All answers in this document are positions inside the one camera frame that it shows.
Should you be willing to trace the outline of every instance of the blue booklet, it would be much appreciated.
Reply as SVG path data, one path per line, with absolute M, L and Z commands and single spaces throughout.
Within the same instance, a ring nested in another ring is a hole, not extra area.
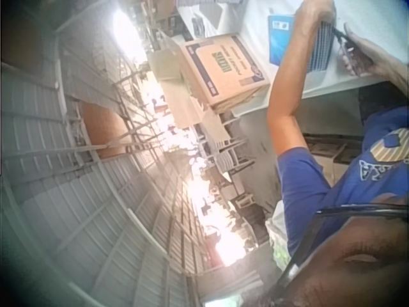
M 292 15 L 268 16 L 271 64 L 280 66 L 293 32 L 293 26 L 294 16 Z M 333 43 L 334 33 L 332 32 L 332 25 L 322 22 L 308 65 L 308 72 L 327 69 Z

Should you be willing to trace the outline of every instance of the person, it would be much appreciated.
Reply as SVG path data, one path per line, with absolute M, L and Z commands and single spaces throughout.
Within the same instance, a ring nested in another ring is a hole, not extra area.
M 365 118 L 362 154 L 333 187 L 311 155 L 295 118 L 318 26 L 331 22 L 335 14 L 333 0 L 304 0 L 270 96 L 267 122 L 278 156 L 288 251 L 299 256 L 297 249 L 316 212 L 355 210 L 359 205 L 371 209 L 381 203 L 392 205 L 377 213 L 386 216 L 388 206 L 394 204 L 393 211 L 400 212 L 400 217 L 324 219 L 306 255 L 292 263 L 296 270 L 284 271 L 289 276 L 286 286 L 276 291 L 276 285 L 243 306 L 396 306 L 399 294 L 406 298 L 401 306 L 409 306 L 408 217 L 407 210 L 399 211 L 408 206 L 407 64 L 345 26 L 355 43 L 350 54 L 353 63 L 343 54 L 346 68 L 352 72 L 355 65 L 358 75 L 387 79 L 405 99 L 398 105 L 389 101 L 389 106 Z

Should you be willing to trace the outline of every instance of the eyeglass frame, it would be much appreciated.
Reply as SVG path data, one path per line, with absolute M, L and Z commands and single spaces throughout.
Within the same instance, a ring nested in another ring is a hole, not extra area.
M 329 207 L 318 210 L 313 220 L 309 223 L 307 231 L 305 232 L 300 244 L 297 247 L 293 257 L 289 261 L 287 267 L 282 272 L 280 278 L 274 286 L 272 296 L 277 296 L 273 300 L 271 306 L 282 301 L 281 297 L 285 292 L 287 286 L 293 281 L 296 273 L 299 271 L 298 264 L 304 263 L 311 253 L 314 240 L 321 230 L 326 217 L 387 217 L 387 218 L 401 218 L 408 222 L 409 206 L 405 205 L 389 205 L 381 203 L 370 203 L 362 205 L 341 205 L 339 207 Z

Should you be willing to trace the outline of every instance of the corrugated metal roof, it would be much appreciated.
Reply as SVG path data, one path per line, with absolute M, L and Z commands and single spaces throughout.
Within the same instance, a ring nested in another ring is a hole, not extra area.
M 130 121 L 91 61 L 92 20 L 73 23 L 59 41 L 43 33 L 36 80 L 2 64 L 2 253 L 21 264 L 22 289 L 51 289 L 60 306 L 84 299 L 95 306 L 187 306 L 185 275 L 206 269 L 206 250 L 177 170 L 160 148 L 105 160 L 92 147 L 78 151 L 89 145 L 73 133 L 81 122 L 77 100 Z M 153 118 L 131 108 L 132 125 L 145 125 L 143 133 L 154 137 Z

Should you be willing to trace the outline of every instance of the white table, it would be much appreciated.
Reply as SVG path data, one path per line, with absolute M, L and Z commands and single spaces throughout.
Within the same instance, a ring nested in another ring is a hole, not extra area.
M 206 36 L 239 33 L 250 51 L 255 55 L 271 82 L 278 67 L 269 62 L 268 21 L 269 15 L 293 15 L 302 0 L 244 0 L 242 4 L 220 4 L 223 12 L 215 29 L 199 11 L 199 5 L 179 7 L 178 11 L 194 36 L 192 17 L 203 17 Z M 365 37 L 407 62 L 408 21 L 407 6 L 403 0 L 335 0 L 337 28 L 343 31 L 348 22 L 356 34 Z M 327 71 L 307 75 L 303 98 L 349 90 L 380 82 L 373 76 L 356 78 L 348 75 L 338 58 L 339 44 L 334 42 Z M 269 89 L 260 93 L 249 103 L 233 109 L 235 116 L 263 109 L 268 106 Z

